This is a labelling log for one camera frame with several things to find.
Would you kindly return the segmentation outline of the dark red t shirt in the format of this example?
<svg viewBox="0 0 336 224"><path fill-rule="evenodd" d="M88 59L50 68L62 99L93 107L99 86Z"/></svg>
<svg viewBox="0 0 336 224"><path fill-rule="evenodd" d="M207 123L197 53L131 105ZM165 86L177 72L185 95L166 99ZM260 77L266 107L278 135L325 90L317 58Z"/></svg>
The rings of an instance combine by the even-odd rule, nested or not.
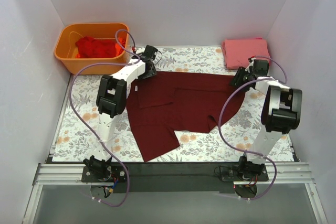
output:
<svg viewBox="0 0 336 224"><path fill-rule="evenodd" d="M240 109L245 92L230 97L232 76L164 72L135 80L127 99L131 131L144 161L179 147L176 131L209 133Z"/></svg>

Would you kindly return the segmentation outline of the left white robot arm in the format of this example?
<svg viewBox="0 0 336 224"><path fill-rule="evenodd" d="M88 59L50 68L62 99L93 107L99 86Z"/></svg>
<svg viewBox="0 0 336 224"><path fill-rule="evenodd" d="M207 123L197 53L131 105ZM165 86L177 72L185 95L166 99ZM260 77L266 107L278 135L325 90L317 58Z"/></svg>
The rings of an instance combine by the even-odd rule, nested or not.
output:
<svg viewBox="0 0 336 224"><path fill-rule="evenodd" d="M84 160L87 174L99 182L109 182L114 177L112 156L108 151L112 148L116 123L126 107L128 88L136 79L142 80L156 75L154 61L159 52L157 48L147 45L139 58L133 56L130 59L129 66L101 77L96 105L99 112L98 136L104 146L98 146L92 156Z"/></svg>

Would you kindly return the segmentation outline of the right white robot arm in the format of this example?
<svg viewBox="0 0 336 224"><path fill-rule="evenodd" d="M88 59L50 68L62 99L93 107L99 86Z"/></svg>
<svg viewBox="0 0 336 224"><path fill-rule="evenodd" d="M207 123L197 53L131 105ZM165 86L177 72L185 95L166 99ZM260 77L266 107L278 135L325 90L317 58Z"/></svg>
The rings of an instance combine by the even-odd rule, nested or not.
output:
<svg viewBox="0 0 336 224"><path fill-rule="evenodd" d="M246 181L262 175L266 156L282 135L299 126L301 119L302 90L290 88L270 77L269 60L264 56L249 58L249 65L239 67L229 84L245 92L253 88L265 95L261 129L250 150L238 161L238 176Z"/></svg>

